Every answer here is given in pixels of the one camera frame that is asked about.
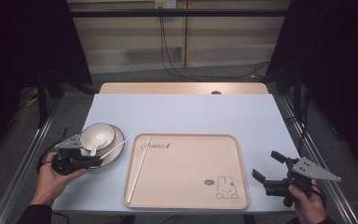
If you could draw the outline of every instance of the white plate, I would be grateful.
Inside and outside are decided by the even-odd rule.
[[[104,155],[104,153],[110,151],[111,149],[117,147],[120,143],[122,143],[125,139],[124,139],[124,134],[123,132],[116,126],[113,126],[112,127],[115,129],[115,132],[116,132],[116,136],[115,136],[115,139],[113,141],[112,144],[110,144],[108,147],[104,148],[103,149],[103,152],[101,152],[100,150],[97,151],[97,154],[95,156],[98,156],[98,157],[101,157]],[[101,164],[101,166],[93,166],[93,167],[90,167],[91,169],[93,168],[99,168],[99,167],[102,167],[102,166],[105,166],[107,164],[109,164],[110,162],[114,161],[115,158],[118,157],[118,155],[120,155],[121,151],[123,150],[124,148],[124,144],[121,144],[121,146],[119,146],[118,148],[116,148],[113,152],[111,152],[109,155],[107,155],[104,159],[103,159],[103,163]],[[83,156],[89,156],[90,155],[90,151],[82,148],[80,149],[81,150],[81,154]]]

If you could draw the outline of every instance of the pink tray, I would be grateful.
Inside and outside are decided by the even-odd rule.
[[[237,140],[225,134],[138,135],[124,202],[149,208],[245,208],[249,196]]]

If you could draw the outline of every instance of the wall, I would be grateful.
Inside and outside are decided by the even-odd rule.
[[[289,1],[177,0],[177,8],[286,9]],[[69,0],[71,9],[154,8],[154,1]],[[74,19],[92,74],[163,68],[159,18]],[[269,61],[283,18],[163,18],[173,66]]]

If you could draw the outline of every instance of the white bowl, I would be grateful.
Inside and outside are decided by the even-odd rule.
[[[115,129],[106,123],[92,124],[80,134],[80,142],[84,149],[91,151],[92,142],[101,136],[104,136],[106,141],[97,148],[97,152],[104,150],[113,143],[116,136]]]

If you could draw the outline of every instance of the spoon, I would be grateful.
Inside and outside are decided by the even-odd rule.
[[[97,153],[98,147],[103,145],[106,142],[106,136],[103,134],[98,134],[95,136],[94,139],[92,139],[92,148],[91,153],[89,154],[91,157],[95,156]]]

